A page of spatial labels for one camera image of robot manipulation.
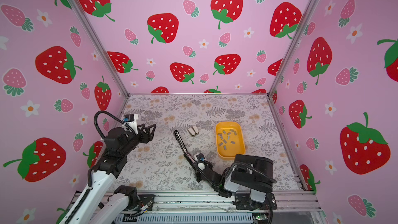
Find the black long stapler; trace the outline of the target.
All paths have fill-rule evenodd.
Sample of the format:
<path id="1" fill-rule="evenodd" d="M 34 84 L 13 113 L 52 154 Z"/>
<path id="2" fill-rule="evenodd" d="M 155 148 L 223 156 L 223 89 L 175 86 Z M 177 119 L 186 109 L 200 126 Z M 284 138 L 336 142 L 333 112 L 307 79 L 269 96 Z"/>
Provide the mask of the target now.
<path id="1" fill-rule="evenodd" d="M 184 144 L 184 142 L 183 142 L 178 130 L 174 131 L 174 137 L 175 137 L 176 141 L 178 142 L 180 148 L 182 149 L 183 156 L 185 157 L 185 159 L 188 161 L 188 163 L 191 165 L 191 167 L 195 171 L 197 171 L 198 170 L 197 167 L 196 167 L 196 162 L 197 161 L 195 160 L 194 156 L 192 156 L 192 154 L 186 148 L 186 146 L 185 146 L 185 144 Z"/>

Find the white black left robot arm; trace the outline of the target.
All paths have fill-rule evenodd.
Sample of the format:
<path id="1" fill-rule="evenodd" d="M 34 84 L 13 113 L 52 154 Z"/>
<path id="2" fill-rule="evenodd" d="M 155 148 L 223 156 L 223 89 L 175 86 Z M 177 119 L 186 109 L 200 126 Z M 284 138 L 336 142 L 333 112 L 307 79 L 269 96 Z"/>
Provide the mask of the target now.
<path id="1" fill-rule="evenodd" d="M 121 126 L 105 135 L 97 122 L 100 114 L 111 117 Z M 133 186 L 118 187 L 110 200 L 102 204 L 106 192 L 127 164 L 128 155 L 139 144 L 147 144 L 154 138 L 156 124 L 146 126 L 137 124 L 137 120 L 138 116 L 134 114 L 125 115 L 123 119 L 107 111 L 98 111 L 94 115 L 94 126 L 106 147 L 95 165 L 88 170 L 88 183 L 59 221 L 61 224 L 112 224 L 123 211 L 130 211 L 130 216 L 136 218 L 151 208 L 153 201 L 144 204 Z"/>

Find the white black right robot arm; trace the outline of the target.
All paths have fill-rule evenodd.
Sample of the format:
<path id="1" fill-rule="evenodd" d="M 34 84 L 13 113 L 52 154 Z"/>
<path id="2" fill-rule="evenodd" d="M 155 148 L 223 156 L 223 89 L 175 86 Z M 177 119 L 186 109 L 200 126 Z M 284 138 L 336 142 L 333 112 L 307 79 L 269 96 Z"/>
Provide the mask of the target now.
<path id="1" fill-rule="evenodd" d="M 233 163 L 219 174 L 213 165 L 205 160 L 202 153 L 188 159 L 199 183 L 207 182 L 210 187 L 224 198 L 231 198 L 238 210 L 254 211 L 277 209 L 273 185 L 274 163 L 265 157 L 236 155 Z"/>

